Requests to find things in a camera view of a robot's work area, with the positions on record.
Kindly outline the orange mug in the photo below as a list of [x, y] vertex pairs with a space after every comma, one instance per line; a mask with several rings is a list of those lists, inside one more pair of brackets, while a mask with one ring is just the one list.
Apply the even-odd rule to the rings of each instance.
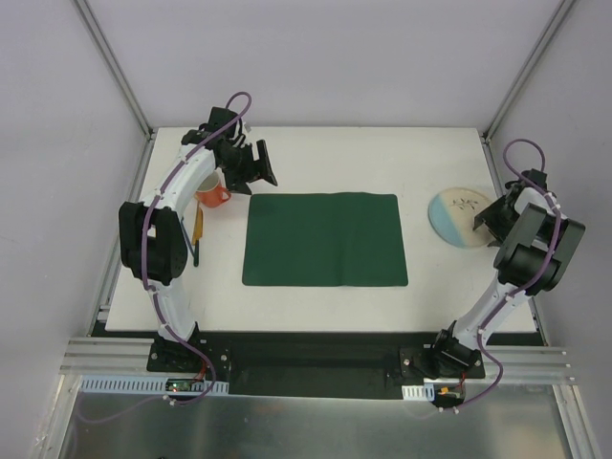
[[220, 175], [213, 172], [202, 181], [194, 197], [207, 208], [217, 208], [230, 200], [231, 193], [222, 185]]

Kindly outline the cream and blue plate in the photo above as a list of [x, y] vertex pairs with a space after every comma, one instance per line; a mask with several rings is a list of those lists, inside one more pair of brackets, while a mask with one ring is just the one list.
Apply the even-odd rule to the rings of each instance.
[[451, 187], [437, 193], [427, 207], [428, 221], [436, 234], [454, 247], [471, 249], [488, 246], [493, 238], [489, 231], [474, 227], [475, 217], [492, 200], [479, 191]]

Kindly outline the gold knife black handle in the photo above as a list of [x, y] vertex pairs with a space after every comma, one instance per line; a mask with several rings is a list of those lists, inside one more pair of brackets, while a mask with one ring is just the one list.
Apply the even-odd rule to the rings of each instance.
[[203, 235], [204, 228], [204, 213], [200, 206], [196, 210], [196, 218], [194, 223], [194, 230], [192, 234], [192, 245], [194, 249], [193, 253], [193, 266], [198, 267], [200, 264], [200, 240]]

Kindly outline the dark green placemat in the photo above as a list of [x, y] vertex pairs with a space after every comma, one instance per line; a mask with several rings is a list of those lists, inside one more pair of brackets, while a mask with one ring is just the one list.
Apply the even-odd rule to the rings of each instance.
[[251, 197], [242, 281], [257, 287], [405, 287], [398, 199], [366, 192]]

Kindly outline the blue fork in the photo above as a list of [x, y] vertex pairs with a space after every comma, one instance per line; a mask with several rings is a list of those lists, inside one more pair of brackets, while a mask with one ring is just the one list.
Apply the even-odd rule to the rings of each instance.
[[186, 241], [187, 249], [192, 257], [193, 266], [197, 268], [199, 266], [199, 242], [191, 241], [191, 236], [187, 233], [184, 219], [181, 219], [181, 228]]

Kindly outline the gold spoon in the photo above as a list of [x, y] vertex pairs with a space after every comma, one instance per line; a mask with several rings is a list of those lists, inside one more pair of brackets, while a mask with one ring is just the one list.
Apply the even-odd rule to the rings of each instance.
[[193, 246], [195, 246], [196, 243], [202, 237], [202, 232], [203, 232], [203, 212], [202, 212], [202, 209], [200, 208], [200, 205], [197, 204], [193, 232], [191, 236], [191, 244]]

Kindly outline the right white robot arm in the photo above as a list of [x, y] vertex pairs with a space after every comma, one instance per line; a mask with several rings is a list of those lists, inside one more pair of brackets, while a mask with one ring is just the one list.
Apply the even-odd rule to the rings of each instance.
[[553, 290], [565, 274], [586, 226], [565, 216], [547, 174], [530, 169], [506, 183], [507, 193], [474, 217], [499, 249], [496, 275], [476, 304], [425, 351], [428, 376], [459, 378], [482, 360], [482, 348], [511, 312], [540, 292]]

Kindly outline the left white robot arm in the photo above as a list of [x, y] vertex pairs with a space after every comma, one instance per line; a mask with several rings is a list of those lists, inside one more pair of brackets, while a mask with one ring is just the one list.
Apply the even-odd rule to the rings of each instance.
[[200, 345], [189, 340], [197, 322], [181, 280], [188, 256], [186, 208], [217, 171], [231, 192], [250, 195], [249, 184], [260, 180], [277, 185], [266, 142], [248, 140], [243, 116], [228, 107], [212, 108], [207, 122], [183, 136], [176, 159], [153, 190], [119, 210], [121, 263], [147, 291], [158, 334], [175, 341], [169, 360], [184, 372], [196, 369], [203, 357]]

